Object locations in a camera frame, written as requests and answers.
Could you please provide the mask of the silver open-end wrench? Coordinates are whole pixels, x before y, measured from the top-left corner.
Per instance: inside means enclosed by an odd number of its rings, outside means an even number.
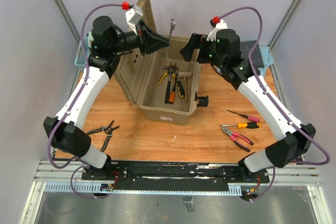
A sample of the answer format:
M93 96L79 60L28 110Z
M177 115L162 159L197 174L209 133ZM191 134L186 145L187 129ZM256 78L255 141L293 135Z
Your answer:
M176 24L176 22L175 22L175 18L172 17L172 18L171 18L171 21L170 21L169 41L171 41L172 32L173 32L173 30L175 29L175 24ZM169 48L167 48L167 50L166 50L165 60L167 60L168 54L169 54Z

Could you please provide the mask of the yellow black handled pliers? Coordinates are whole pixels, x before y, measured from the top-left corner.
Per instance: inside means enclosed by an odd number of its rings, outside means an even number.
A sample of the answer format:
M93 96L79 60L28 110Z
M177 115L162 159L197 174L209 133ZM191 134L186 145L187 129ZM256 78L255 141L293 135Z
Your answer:
M171 76L172 78L171 82L174 83L175 82L175 67L176 65L173 65L172 62L168 66L164 66L164 70L166 70L166 72L162 74L162 76L160 77L158 81L158 84L161 84L163 79L169 76Z

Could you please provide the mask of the small claw hammer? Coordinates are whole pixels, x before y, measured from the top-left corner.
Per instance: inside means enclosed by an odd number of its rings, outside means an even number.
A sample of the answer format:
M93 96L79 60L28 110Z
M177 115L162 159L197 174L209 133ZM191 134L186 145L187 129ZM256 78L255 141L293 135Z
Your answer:
M175 81L176 81L176 74L175 74L176 64L172 65L172 63L170 63L170 65L164 66L164 69L167 70L167 74L169 76L167 86L166 86L165 101L164 101L166 104L168 104L170 94L171 94L171 82L173 81L173 84L175 84Z

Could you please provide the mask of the tan plastic tool box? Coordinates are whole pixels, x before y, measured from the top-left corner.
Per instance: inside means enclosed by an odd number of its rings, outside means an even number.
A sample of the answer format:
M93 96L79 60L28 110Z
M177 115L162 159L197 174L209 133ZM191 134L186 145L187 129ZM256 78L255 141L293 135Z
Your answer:
M114 77L118 81L125 97L145 113L152 121L161 121L186 125L190 116L198 107L207 107L208 96L198 95L201 65L196 61L198 51L195 50L191 62L184 61L180 50L185 47L189 39L186 37L172 37L167 60L167 48L153 54L142 56L139 49L133 50L129 55L122 56ZM173 104L164 102L168 78L161 84L158 81L163 73L164 66L176 64L178 71L191 72L188 78L188 103L185 98L175 97Z

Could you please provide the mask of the red black thin screwdriver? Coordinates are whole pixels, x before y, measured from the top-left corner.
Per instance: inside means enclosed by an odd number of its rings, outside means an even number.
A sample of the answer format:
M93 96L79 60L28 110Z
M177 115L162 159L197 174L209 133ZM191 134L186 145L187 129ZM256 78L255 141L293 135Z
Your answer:
M241 117L243 117L243 118L245 118L245 119L247 119L247 120L249 120L251 122L260 122L260 119L257 118L257 117L255 117L255 116L241 114L241 113L234 112L234 111L231 111L231 110L227 110L227 111L229 111L231 113L234 113L234 114L237 114L237 115L239 115L239 116L241 116Z

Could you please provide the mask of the black yellow handled screwdriver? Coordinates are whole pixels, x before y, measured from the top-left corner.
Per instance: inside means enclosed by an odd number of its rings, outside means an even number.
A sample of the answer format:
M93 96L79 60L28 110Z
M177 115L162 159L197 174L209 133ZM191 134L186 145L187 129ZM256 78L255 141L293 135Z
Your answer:
M175 68L175 73L176 73L175 80L176 80L178 94L179 94L180 98L184 98L185 97L185 91L184 91L184 88L182 86L182 82L181 82L180 77L179 77L179 69L176 65L174 65L174 68Z

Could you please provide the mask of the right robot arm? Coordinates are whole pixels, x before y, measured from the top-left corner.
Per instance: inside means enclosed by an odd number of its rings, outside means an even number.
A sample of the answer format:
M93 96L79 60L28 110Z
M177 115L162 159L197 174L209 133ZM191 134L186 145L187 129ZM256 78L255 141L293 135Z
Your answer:
M241 57L240 37L232 29L216 32L214 40L193 33L180 54L190 61L199 50L197 62L210 63L220 69L224 80L243 94L270 127L276 142L238 162L238 177L250 182L257 172L268 167L283 168L305 154L316 134L312 124L303 124L293 116L268 88L259 71Z

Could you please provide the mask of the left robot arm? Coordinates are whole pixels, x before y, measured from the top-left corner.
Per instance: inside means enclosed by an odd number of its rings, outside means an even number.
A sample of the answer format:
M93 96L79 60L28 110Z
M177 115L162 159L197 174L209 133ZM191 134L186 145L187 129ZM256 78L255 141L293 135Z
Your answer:
M95 175L105 180L112 175L111 158L97 149L82 130L87 114L114 74L122 54L139 49L141 54L149 55L168 47L169 40L151 30L142 19L134 30L123 32L110 17L100 16L94 20L91 33L93 46L83 77L57 115L45 118L44 129L48 135L49 159L51 148L56 148L94 167Z

